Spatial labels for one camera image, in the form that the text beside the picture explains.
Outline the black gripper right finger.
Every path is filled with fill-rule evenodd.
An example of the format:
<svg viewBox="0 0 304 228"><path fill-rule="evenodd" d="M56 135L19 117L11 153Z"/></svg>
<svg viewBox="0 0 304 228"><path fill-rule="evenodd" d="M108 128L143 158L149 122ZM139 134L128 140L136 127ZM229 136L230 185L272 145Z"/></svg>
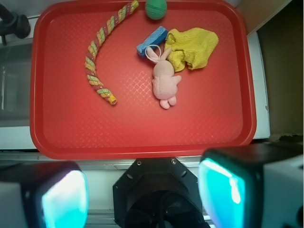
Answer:
<svg viewBox="0 0 304 228"><path fill-rule="evenodd" d="M301 228L304 148L287 142L206 150L198 188L217 228Z"/></svg>

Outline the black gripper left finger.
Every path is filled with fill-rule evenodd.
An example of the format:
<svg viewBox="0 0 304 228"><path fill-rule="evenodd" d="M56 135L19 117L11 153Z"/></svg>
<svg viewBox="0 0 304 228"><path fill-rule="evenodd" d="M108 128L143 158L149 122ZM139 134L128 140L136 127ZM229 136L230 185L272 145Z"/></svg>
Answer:
<svg viewBox="0 0 304 228"><path fill-rule="evenodd" d="M83 228L88 206L87 179L73 161L0 169L2 228Z"/></svg>

